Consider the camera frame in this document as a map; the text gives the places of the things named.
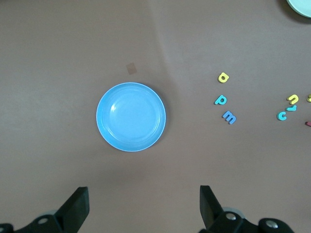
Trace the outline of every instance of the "blue plate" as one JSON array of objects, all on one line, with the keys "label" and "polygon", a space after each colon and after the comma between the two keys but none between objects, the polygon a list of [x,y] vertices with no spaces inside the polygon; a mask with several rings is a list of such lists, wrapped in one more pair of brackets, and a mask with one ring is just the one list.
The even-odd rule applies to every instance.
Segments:
[{"label": "blue plate", "polygon": [[297,13],[311,17],[311,0],[287,0],[287,2]]},{"label": "blue plate", "polygon": [[121,83],[99,101],[96,121],[103,138],[123,151],[140,151],[162,135],[166,114],[160,97],[140,83]]}]

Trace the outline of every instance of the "gray floor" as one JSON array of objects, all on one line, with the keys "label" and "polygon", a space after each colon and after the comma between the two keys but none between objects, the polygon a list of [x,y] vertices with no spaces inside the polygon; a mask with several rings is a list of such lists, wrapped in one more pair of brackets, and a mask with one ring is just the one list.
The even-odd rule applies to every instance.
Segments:
[{"label": "gray floor", "polygon": [[[18,229],[88,186],[81,233],[198,232],[208,184],[253,223],[310,232],[310,38],[285,0],[0,0],[0,222]],[[135,153],[95,121],[102,95],[129,81],[168,116]],[[297,111],[278,121],[291,94]]]}]

